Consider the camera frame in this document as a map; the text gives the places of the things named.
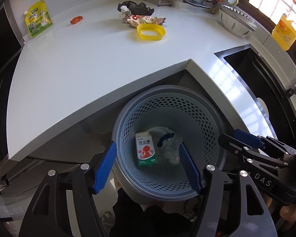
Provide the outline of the yellow green seasoning pouch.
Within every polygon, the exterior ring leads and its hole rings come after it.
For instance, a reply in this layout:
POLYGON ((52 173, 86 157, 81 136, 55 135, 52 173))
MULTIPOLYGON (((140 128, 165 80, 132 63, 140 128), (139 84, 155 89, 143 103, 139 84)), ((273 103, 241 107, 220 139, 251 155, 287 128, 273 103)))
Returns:
POLYGON ((34 3, 25 14, 25 24, 32 38, 53 25, 48 7, 44 0, 34 3))

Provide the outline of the yellow oil bottle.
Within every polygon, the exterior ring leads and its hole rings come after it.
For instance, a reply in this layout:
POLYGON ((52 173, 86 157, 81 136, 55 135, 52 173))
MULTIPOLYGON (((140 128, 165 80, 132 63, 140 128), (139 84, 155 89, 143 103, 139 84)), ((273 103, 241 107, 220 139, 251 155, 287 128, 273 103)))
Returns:
POLYGON ((296 23, 288 20, 284 13, 272 30, 272 37, 284 51, 288 51, 296 40, 296 23))

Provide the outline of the red white snack bag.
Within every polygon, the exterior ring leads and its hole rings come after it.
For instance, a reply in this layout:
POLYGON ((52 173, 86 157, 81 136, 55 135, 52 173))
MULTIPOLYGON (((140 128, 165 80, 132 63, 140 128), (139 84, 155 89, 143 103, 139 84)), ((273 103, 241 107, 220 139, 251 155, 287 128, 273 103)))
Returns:
POLYGON ((129 17, 125 17, 123 21, 128 25, 131 25, 131 27, 137 28, 141 24, 156 24, 162 26, 166 22, 166 18, 131 15, 129 17))

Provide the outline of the green white carton box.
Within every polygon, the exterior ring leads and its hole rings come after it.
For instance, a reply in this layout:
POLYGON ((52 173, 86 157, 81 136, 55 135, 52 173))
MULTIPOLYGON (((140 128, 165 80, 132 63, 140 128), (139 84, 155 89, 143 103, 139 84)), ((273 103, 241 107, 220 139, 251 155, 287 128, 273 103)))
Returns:
POLYGON ((151 134, 149 132, 136 133, 135 140, 138 167, 156 165, 157 159, 151 134))

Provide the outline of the clear plastic bag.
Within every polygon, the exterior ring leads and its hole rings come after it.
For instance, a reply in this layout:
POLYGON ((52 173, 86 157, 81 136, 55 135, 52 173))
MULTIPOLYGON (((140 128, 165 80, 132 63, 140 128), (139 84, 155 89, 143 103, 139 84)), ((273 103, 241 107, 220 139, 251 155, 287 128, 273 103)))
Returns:
POLYGON ((167 127, 149 129, 155 147, 157 165, 160 167, 178 166, 180 163, 179 145, 182 137, 167 127))

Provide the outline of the dark grey cloth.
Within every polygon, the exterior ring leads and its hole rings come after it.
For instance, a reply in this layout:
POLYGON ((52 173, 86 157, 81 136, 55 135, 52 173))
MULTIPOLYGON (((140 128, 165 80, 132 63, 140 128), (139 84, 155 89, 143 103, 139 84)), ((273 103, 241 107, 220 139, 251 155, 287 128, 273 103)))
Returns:
POLYGON ((147 7, 145 3, 141 2, 139 4, 133 1, 125 1, 123 3, 119 3, 117 6, 117 10, 119 12, 122 11, 121 7, 125 6, 133 15, 140 16, 152 16, 155 12, 153 8, 147 7))

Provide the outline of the striped ceramic bowl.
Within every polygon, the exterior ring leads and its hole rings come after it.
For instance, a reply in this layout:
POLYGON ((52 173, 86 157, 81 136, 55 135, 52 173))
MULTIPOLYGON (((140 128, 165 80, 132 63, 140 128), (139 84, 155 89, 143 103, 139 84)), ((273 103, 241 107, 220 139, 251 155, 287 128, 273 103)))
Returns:
POLYGON ((252 29, 253 31, 257 29, 255 20, 241 10, 235 7, 230 7, 228 5, 220 5, 220 9, 222 9, 222 11, 225 12, 227 15, 229 15, 242 25, 245 25, 246 27, 252 29))

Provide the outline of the black kitchen sink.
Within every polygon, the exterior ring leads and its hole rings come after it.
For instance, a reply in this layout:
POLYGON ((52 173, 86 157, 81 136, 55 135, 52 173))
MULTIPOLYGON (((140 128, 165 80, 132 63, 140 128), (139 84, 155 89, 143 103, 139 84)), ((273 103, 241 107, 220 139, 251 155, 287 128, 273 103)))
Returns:
POLYGON ((264 102, 266 109, 262 113, 268 113, 267 123, 276 137, 296 147, 296 110, 266 60, 249 44, 215 55, 231 69, 255 101, 261 99, 264 102))

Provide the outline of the white leaf pattern bowl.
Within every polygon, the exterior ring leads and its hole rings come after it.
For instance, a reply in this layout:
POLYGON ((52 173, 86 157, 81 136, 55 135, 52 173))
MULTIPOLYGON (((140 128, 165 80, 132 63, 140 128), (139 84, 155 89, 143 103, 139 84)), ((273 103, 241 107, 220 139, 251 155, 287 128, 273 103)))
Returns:
POLYGON ((252 20, 225 7, 219 9, 219 19, 227 31, 238 37, 247 37, 257 31, 257 26, 252 20))

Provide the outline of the orange red wrapper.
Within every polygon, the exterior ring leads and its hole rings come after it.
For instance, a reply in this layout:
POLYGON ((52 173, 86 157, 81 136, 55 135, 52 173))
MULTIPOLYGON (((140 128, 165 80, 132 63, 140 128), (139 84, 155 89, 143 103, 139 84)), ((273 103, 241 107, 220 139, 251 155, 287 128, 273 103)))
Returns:
POLYGON ((70 21, 70 23, 71 23, 72 25, 74 25, 74 24, 77 24, 78 22, 80 22, 81 20, 83 20, 83 17, 82 17, 82 16, 76 16, 76 17, 74 17, 74 18, 70 21))

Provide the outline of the crumpled white paper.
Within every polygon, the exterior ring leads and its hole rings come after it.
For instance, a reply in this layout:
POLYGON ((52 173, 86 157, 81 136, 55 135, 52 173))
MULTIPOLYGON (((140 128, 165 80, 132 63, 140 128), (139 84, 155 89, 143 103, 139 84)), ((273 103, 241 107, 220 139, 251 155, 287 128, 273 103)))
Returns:
POLYGON ((128 9, 127 6, 123 5, 120 7, 120 13, 119 13, 119 17, 123 20, 126 21, 131 15, 131 11, 128 9))

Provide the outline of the grey perforated trash basket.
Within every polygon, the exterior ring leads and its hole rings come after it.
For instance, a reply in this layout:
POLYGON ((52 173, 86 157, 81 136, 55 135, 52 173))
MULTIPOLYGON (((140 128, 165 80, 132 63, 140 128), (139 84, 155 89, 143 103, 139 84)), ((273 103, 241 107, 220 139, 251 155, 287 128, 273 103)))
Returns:
POLYGON ((182 158, 185 145, 194 161, 223 168, 218 144, 225 132, 218 110, 188 88, 163 85, 131 99, 113 128, 117 158, 113 168, 125 192, 137 203, 184 201, 195 197, 182 158))

